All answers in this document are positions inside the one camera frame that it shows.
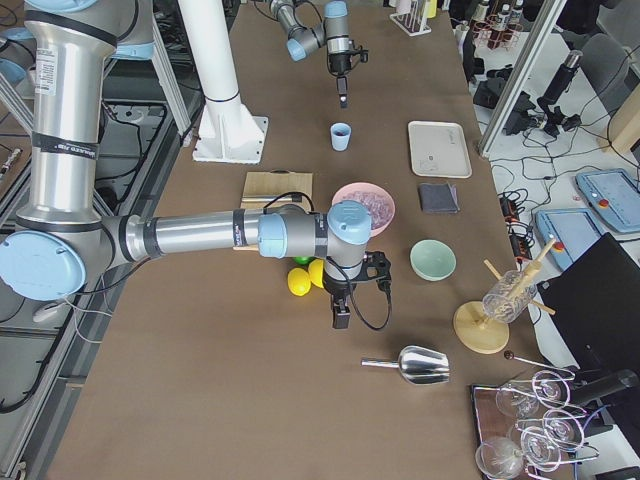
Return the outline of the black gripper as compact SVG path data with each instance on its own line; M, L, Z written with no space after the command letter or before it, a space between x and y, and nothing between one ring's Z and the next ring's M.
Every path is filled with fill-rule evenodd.
M362 260L354 265L341 265L332 257L324 259L322 282L325 291L331 296L334 329L349 327L351 313L346 299L350 292L348 283L360 274L362 265Z
M348 107L348 82L345 77L352 68L352 51L327 52L328 71L336 78L336 88L341 108Z

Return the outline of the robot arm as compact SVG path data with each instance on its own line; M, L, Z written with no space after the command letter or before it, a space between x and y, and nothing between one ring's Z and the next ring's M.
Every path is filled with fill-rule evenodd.
M298 4L299 1L268 1L270 13L287 34L286 47L293 61L302 61L322 47L326 48L328 71L336 79L340 107L346 109L347 76L353 69L352 58L359 54L350 36L347 4L329 1L324 6L322 20L313 27L298 19Z
M333 325L344 328L350 293L366 273L372 220L355 201L327 213L286 205L194 216L103 217L93 205L105 61L153 51L147 1L30 1L36 51L28 202L1 244L2 280L21 296L53 301L83 292L122 264L170 253L256 246L265 257L328 260L323 283Z

